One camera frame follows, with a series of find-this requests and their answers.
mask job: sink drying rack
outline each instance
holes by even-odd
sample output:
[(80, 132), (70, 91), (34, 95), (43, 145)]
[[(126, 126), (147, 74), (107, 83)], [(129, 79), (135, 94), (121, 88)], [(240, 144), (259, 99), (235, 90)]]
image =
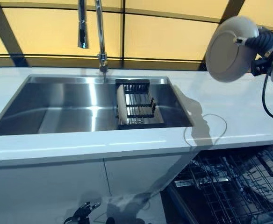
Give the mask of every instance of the sink drying rack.
[(120, 85), (124, 89), (127, 124), (121, 121), (117, 109), (119, 129), (165, 127), (158, 104), (150, 94), (148, 79), (117, 79), (116, 90)]

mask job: dishwasher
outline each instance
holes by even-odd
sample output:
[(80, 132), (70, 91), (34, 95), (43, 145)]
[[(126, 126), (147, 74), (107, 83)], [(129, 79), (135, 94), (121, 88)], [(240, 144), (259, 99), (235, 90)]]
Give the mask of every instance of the dishwasher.
[(273, 224), (273, 146), (201, 151), (166, 190), (185, 223)]

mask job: dishwasher rack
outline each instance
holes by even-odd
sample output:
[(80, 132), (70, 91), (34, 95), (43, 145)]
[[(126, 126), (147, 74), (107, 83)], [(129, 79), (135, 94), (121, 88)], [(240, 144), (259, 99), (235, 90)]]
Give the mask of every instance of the dishwasher rack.
[(195, 186), (204, 195), (213, 223), (273, 223), (273, 147), (201, 152), (174, 183)]

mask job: chrome faucet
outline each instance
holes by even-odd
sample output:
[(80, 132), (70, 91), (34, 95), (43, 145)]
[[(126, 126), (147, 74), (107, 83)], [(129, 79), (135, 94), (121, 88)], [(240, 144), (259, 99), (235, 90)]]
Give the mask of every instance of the chrome faucet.
[[(95, 8), (96, 8), (96, 14), (97, 14), (98, 36), (99, 36), (99, 44), (100, 44), (100, 52), (97, 55), (97, 57), (100, 63), (99, 70), (103, 72), (105, 77), (106, 72), (108, 71), (108, 56), (107, 56), (107, 53), (105, 52), (105, 45), (104, 45), (101, 0), (95, 0)], [(79, 10), (78, 47), (86, 49), (86, 48), (89, 48), (87, 25), (86, 25), (86, 0), (78, 1), (78, 10)]]

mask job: white plate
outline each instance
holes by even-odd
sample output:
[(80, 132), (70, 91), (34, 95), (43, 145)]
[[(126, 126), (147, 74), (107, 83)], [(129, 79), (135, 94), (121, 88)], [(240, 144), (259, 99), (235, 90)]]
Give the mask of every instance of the white plate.
[(124, 93), (124, 86), (120, 85), (117, 89), (118, 114), (121, 122), (127, 124), (127, 107)]
[(206, 66), (211, 76), (221, 82), (231, 82), (246, 73), (257, 52), (236, 45), (234, 37), (257, 37), (258, 28), (244, 16), (234, 16), (223, 22), (213, 34), (206, 52)]

